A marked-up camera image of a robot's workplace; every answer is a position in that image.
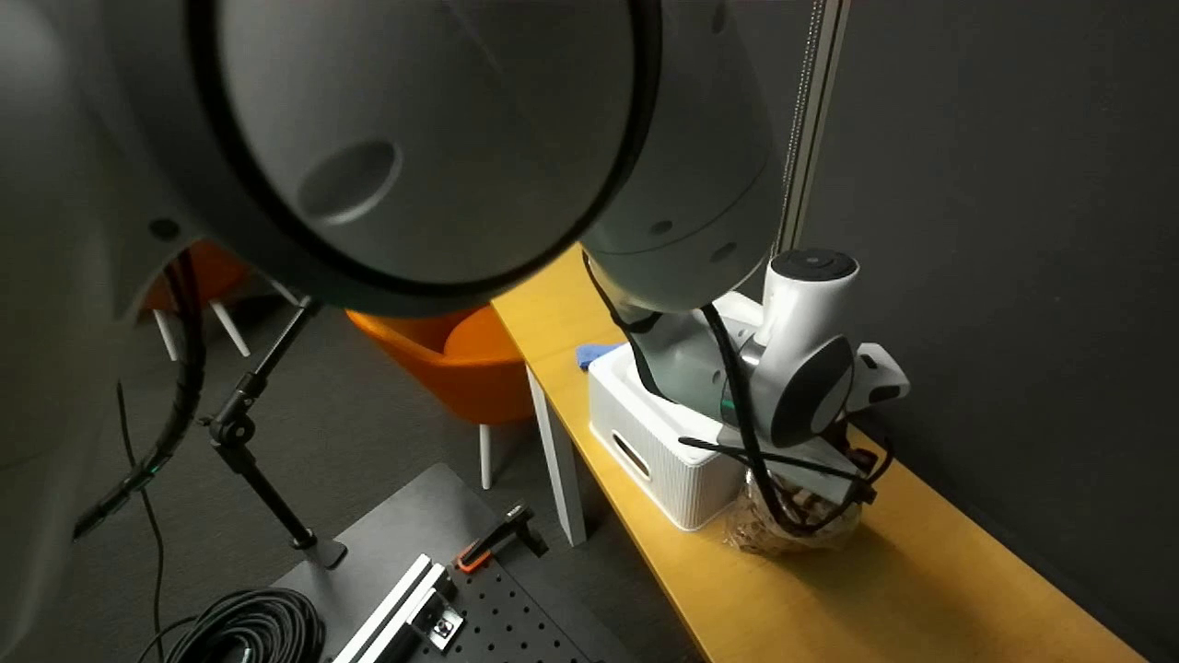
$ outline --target wooden tabletop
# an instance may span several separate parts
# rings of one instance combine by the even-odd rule
[[[739,553],[721,516],[680,532],[591,434],[576,350],[624,337],[578,250],[494,309],[709,659],[1141,659],[904,465],[839,553]]]

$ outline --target black tripod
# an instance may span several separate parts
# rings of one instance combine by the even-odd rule
[[[264,377],[276,368],[276,360],[290,350],[296,337],[305,330],[305,321],[322,306],[303,298],[280,339],[264,350],[257,368],[251,368],[239,386],[224,397],[223,414],[207,420],[215,434],[215,449],[223,461],[251,483],[251,492],[264,500],[264,510],[289,527],[290,546],[317,568],[339,568],[348,549],[339,542],[317,542],[317,533],[289,510],[289,500],[271,485],[271,479],[257,472],[255,452],[247,443],[255,438],[251,411],[264,390]]]

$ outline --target gray floor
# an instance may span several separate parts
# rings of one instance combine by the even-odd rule
[[[283,306],[247,298],[236,306],[247,339],[262,350]],[[247,371],[229,344],[212,330],[212,368],[203,414],[212,414]],[[149,449],[171,411],[172,368],[152,330],[124,350],[124,390],[138,449]],[[326,309],[289,355],[255,411],[255,452],[296,514],[322,533],[348,532],[359,516],[404,485],[427,465],[454,465],[477,485],[477,430],[454,420],[427,390],[398,371],[370,339]],[[124,467],[116,420],[102,420],[94,461],[94,499]],[[536,443],[515,447],[502,465],[492,505],[529,500],[538,532],[552,546],[546,564],[594,614],[635,649],[639,659],[700,659],[680,614],[650,578],[635,546],[587,479],[591,542],[568,549],[552,519],[546,465]],[[164,619],[203,613],[223,595],[271,587],[298,557],[283,546],[272,516],[217,461],[203,428],[152,483],[166,533]],[[143,510],[118,510],[97,533],[73,546],[72,570],[41,625],[27,638],[15,663],[138,659],[152,640],[155,546]]]

